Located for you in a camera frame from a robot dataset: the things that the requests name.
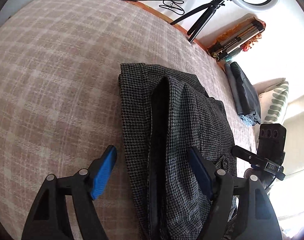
tripod legs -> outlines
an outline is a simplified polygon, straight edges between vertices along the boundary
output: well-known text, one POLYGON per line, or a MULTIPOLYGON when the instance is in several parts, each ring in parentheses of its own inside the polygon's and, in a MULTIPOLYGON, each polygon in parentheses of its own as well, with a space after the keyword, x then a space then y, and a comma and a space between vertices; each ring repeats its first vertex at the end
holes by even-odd
POLYGON ((193 26, 189 29, 187 32, 187 35, 190 36, 189 42, 192 43, 197 34, 202 30, 204 25, 210 20, 210 18, 214 15, 216 10, 220 8, 220 6, 224 6, 224 0, 213 0, 210 3, 206 3, 204 5, 201 5, 192 11, 186 13, 185 15, 182 15, 181 17, 177 18, 175 21, 171 22, 171 25, 177 24, 178 22, 190 17, 193 14, 198 13, 199 11, 202 11, 204 9, 207 9, 200 18, 193 24, 193 26))
POLYGON ((213 7, 208 8, 201 17, 193 24, 193 26, 187 32, 188 35, 191 35, 189 42, 192 43, 196 38, 197 34, 202 30, 202 28, 207 24, 210 18, 214 15, 216 9, 213 7))
POLYGON ((177 18, 175 21, 171 22, 170 24, 171 24, 171 25, 175 25, 175 24, 177 24, 178 22, 180 22, 180 21, 182 21, 182 20, 184 20, 184 19, 190 17, 191 15, 196 14, 196 13, 198 13, 199 11, 202 11, 202 10, 204 10, 204 9, 210 7, 210 6, 211 6, 211 3, 203 4, 203 5, 201 5, 201 6, 197 7, 197 8, 195 8, 195 9, 193 9, 192 11, 189 11, 189 12, 186 13, 185 15, 182 15, 181 17, 177 18))

tangled cable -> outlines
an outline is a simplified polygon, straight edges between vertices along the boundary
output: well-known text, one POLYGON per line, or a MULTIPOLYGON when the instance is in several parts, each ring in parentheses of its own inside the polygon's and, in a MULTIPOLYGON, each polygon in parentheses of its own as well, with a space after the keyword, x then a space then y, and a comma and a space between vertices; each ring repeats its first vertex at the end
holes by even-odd
POLYGON ((138 1, 162 1, 159 7, 170 10, 178 15, 185 14, 184 9, 180 6, 184 3, 183 0, 138 0, 138 1))

black camera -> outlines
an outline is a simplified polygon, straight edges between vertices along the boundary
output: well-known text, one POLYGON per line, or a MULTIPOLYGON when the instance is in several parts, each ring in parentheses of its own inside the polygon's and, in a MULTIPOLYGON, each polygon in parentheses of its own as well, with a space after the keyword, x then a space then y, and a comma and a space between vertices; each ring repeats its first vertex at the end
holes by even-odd
POLYGON ((254 169, 269 172, 283 180, 285 137, 286 128, 281 124, 261 124, 257 154, 236 145, 232 149, 232 155, 249 162, 254 169))

clamp handle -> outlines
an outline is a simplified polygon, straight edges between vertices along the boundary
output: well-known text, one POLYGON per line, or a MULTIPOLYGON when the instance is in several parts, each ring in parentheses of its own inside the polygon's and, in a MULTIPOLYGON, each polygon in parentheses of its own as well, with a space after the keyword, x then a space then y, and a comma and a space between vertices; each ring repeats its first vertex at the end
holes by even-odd
POLYGON ((187 151, 189 165, 200 189, 213 200, 207 220, 197 240, 221 240, 229 219, 233 195, 239 195, 238 212, 232 239, 282 240, 279 224, 271 202, 257 176, 232 177, 203 158, 196 147, 187 151))
POLYGON ((65 195, 73 198, 83 239, 108 240, 92 201, 103 193, 116 155, 116 148, 109 145, 88 169, 59 179, 54 174, 48 175, 31 206, 22 240, 73 240, 65 195))

striped pillow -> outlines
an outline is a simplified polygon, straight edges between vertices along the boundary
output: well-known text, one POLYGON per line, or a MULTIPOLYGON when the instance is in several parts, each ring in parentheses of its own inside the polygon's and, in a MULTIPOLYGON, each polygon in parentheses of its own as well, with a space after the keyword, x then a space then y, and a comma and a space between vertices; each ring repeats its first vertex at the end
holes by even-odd
MULTIPOLYGON (((288 82, 282 81, 276 85, 270 86, 258 96, 261 104, 262 123, 280 123, 283 124, 288 98, 288 82)), ((256 148, 258 148, 258 135, 260 125, 254 127, 256 148)))

